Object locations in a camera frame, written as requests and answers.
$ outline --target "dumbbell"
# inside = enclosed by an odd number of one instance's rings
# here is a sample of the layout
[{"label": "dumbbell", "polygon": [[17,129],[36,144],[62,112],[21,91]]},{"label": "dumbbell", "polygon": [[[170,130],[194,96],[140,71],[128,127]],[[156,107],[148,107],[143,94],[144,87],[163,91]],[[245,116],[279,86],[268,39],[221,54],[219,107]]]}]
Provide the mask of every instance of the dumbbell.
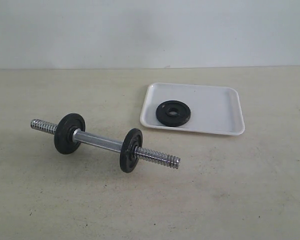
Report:
[{"label": "dumbbell", "polygon": [[56,150],[64,155],[71,154],[81,143],[120,153],[120,168],[131,173],[139,159],[178,169],[181,159],[166,153],[143,148],[143,134],[140,129],[131,129],[123,142],[86,132],[84,118],[77,113],[70,113],[61,119],[59,124],[33,119],[32,129],[54,135]]}]

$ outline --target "center hole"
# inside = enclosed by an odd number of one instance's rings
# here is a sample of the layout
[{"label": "center hole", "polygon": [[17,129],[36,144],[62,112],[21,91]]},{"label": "center hole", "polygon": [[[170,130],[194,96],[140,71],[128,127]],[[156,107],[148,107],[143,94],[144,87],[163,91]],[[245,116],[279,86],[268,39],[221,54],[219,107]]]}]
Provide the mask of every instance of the center hole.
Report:
[{"label": "center hole", "polygon": [[172,116],[177,115],[179,113],[178,109],[176,109],[175,107],[172,107],[169,109],[168,113]]}]

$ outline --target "small weight disc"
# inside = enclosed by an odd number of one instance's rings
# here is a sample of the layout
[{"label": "small weight disc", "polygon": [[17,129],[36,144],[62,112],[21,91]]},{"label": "small weight disc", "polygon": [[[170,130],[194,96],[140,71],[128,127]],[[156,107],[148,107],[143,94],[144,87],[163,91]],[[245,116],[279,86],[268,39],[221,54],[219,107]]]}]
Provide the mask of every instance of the small weight disc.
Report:
[{"label": "small weight disc", "polygon": [[156,111],[158,121],[168,127],[184,125],[191,117],[190,108],[181,101],[170,100],[161,103]]},{"label": "small weight disc", "polygon": [[137,163],[138,157],[134,155],[135,147],[142,147],[143,136],[140,129],[131,129],[122,144],[120,153],[120,168],[125,173],[131,173]]},{"label": "small weight disc", "polygon": [[81,143],[72,140],[76,129],[86,130],[86,123],[81,115],[70,113],[61,119],[54,133],[54,146],[59,153],[72,154],[78,149]]}]

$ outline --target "metal rod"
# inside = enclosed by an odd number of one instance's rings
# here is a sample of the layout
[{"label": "metal rod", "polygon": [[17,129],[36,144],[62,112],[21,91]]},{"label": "metal rod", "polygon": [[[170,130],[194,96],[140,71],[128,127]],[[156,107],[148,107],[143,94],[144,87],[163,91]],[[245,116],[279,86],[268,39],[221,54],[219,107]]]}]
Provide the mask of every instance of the metal rod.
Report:
[{"label": "metal rod", "polygon": [[81,131],[80,129],[74,131],[72,140],[74,142],[88,144],[115,153],[121,152],[121,148],[123,144],[121,141],[112,140],[104,136],[99,136],[86,131]]}]

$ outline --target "white tray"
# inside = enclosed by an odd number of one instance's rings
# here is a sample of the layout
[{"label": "white tray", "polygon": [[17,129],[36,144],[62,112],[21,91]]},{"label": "white tray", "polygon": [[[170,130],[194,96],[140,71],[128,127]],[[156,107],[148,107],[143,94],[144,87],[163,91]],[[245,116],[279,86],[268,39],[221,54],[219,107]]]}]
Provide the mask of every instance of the white tray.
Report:
[{"label": "white tray", "polygon": [[[178,127],[169,127],[156,118],[157,107],[169,100],[187,104],[190,120]],[[153,129],[238,136],[245,131],[239,94],[230,87],[174,83],[149,85],[141,115],[143,126]]]}]

